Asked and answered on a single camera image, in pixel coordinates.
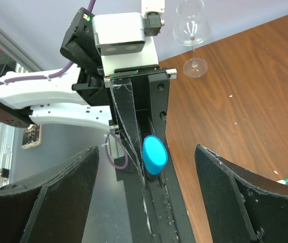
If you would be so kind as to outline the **black blue highlighter pen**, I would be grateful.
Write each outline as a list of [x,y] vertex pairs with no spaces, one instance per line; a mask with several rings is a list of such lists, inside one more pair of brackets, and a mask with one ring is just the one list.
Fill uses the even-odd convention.
[[161,173],[158,175],[153,175],[150,172],[147,171],[146,173],[146,177],[147,177],[147,185],[150,185],[152,183],[158,183],[158,185],[160,187],[164,186],[164,182],[163,182],[163,178],[161,176]]

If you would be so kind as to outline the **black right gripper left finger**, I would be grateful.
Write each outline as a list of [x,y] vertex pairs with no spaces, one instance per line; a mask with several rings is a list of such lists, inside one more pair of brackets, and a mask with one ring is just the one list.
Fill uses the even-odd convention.
[[0,242],[81,242],[99,149],[0,188]]

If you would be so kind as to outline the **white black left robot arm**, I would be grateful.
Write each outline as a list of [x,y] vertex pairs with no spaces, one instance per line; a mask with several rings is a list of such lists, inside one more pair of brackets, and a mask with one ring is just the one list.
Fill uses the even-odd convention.
[[65,68],[0,78],[0,121],[94,127],[118,136],[125,168],[143,187],[165,184],[166,116],[174,68],[161,68],[154,37],[164,26],[164,3],[140,12],[94,15],[80,8],[63,38]]

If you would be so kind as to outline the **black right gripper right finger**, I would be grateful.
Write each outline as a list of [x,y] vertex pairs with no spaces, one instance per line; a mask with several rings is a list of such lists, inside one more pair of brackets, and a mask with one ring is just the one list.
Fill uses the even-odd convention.
[[202,145],[195,162],[213,242],[288,242],[288,185]]

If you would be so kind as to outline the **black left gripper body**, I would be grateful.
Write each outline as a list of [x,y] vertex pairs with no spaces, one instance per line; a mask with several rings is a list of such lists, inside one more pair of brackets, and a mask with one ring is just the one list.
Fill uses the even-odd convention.
[[168,112],[170,81],[176,69],[157,65],[118,69],[106,77],[78,66],[71,89],[85,101],[84,111],[71,117],[72,124],[107,129],[107,115],[99,109],[109,106],[112,123],[124,132],[164,132]]

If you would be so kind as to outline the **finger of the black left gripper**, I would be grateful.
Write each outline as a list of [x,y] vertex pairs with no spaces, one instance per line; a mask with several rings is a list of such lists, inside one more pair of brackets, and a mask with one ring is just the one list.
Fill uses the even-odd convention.
[[149,75],[149,92],[150,92],[150,111],[152,121],[152,134],[160,141],[157,143],[158,163],[155,165],[153,178],[159,180],[160,186],[165,185],[165,166],[168,162],[168,152],[166,149],[166,120],[167,120],[167,107],[169,96],[169,76],[166,72],[158,72]]
[[110,93],[124,146],[138,171],[141,182],[147,182],[142,160],[142,139],[136,117],[138,109],[148,107],[147,77],[115,77],[111,80]]

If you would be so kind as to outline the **white pen green tip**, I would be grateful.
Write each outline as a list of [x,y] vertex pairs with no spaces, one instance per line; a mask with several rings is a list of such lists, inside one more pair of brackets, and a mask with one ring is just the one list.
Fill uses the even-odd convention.
[[278,180],[277,182],[280,183],[280,184],[283,184],[283,185],[287,185],[285,180]]

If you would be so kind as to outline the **blue highlighter cap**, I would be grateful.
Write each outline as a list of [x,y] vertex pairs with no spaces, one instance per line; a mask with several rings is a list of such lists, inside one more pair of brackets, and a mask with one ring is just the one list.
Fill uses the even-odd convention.
[[142,159],[150,175],[157,176],[163,171],[168,162],[168,153],[158,137],[154,135],[145,137],[142,148]]

